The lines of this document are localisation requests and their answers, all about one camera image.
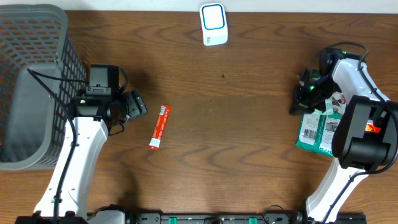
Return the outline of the red stick packet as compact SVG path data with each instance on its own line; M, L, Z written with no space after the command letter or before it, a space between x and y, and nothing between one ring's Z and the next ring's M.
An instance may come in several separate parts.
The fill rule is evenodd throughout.
M158 151L160 148L160 142L166 127L168 118L170 116L172 107L170 105L161 105L160 113L155 125L153 135L150 139L149 149Z

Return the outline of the green 3M wipes package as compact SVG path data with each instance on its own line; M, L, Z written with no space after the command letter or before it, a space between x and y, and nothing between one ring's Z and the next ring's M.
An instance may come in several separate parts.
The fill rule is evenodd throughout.
M305 97L315 89L315 82L320 77L317 69L311 72L307 69L304 71L294 89L289 113L302 117L296 146L331 157L333 135L345 112L347 102L345 97L336 91L324 102L310 106Z

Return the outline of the orange-red snack bag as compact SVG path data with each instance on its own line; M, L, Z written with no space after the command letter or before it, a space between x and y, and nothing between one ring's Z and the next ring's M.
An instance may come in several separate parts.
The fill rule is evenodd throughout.
M365 131L369 132L369 133L379 134L381 131L381 128L375 126L373 120L368 120L366 123Z

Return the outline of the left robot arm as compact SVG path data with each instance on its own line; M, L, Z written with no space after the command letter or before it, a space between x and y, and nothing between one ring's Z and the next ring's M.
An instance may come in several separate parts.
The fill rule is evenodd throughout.
M77 94L68 104L62 150L50 183L31 216L16 223L127 223L127 212L114 205L89 217L87 199L98 156L112 127L147 112L139 91Z

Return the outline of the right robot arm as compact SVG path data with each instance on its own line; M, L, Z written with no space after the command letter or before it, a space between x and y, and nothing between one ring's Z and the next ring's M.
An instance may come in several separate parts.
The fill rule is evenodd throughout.
M291 115L326 110L326 100L341 93L346 109L331 141L333 162L294 223L335 223L355 187L383 173L397 160L397 103L384 95L367 70L367 54L330 45L314 55L319 68L305 68L293 91Z

